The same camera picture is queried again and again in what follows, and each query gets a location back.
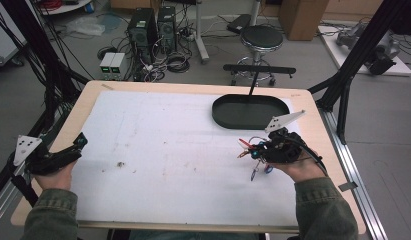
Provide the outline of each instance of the person's left hand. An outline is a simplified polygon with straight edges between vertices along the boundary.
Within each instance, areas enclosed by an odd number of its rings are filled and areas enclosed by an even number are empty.
[[[69,191],[71,188],[71,172],[77,161],[74,161],[56,173],[46,176],[34,175],[43,190],[46,189],[64,189]]]

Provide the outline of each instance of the black tray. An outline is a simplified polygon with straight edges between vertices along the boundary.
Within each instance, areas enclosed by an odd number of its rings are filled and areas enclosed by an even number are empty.
[[[214,121],[229,129],[264,130],[273,116],[285,114],[287,105],[270,96],[227,94],[212,104]]]

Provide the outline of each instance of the white board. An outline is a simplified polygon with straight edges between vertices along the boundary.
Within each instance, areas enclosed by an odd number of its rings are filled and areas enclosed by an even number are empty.
[[[211,107],[218,97],[102,92],[73,171],[77,219],[297,226],[293,181],[261,165],[251,182],[257,162],[237,158],[239,138],[267,135],[217,125]],[[299,132],[296,122],[288,128]]]
[[[319,26],[318,27],[319,31],[321,33],[324,32],[337,32],[339,31],[337,28],[334,27],[327,27],[327,26]],[[338,69],[342,66],[343,62],[345,62],[346,57],[348,54],[351,52],[347,46],[338,46],[336,44],[336,38],[337,34],[334,34],[332,36],[329,35],[322,35],[324,43],[326,44],[327,49],[330,52],[330,55],[333,58],[333,61],[335,62],[336,66]],[[411,70],[405,65],[404,62],[401,61],[398,57],[395,57],[392,59],[394,62],[396,62],[396,65],[393,65],[390,67],[385,73],[382,75],[390,75],[390,76],[411,76]],[[370,74],[370,71],[366,66],[361,66],[360,70],[358,70],[358,73],[363,73],[363,74]]]

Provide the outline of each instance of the computer tower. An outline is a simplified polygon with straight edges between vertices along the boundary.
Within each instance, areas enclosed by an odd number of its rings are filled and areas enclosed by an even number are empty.
[[[127,27],[130,43],[147,64],[155,62],[159,50],[155,14],[152,8],[136,8]]]
[[[161,50],[165,53],[177,51],[176,36],[176,9],[173,6],[165,6],[159,9],[158,13],[158,31]]]

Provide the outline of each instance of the black stool seat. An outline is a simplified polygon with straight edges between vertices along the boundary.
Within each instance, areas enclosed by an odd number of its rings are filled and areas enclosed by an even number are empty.
[[[275,51],[283,43],[283,35],[268,26],[250,26],[244,28],[241,35],[242,43],[257,51]]]

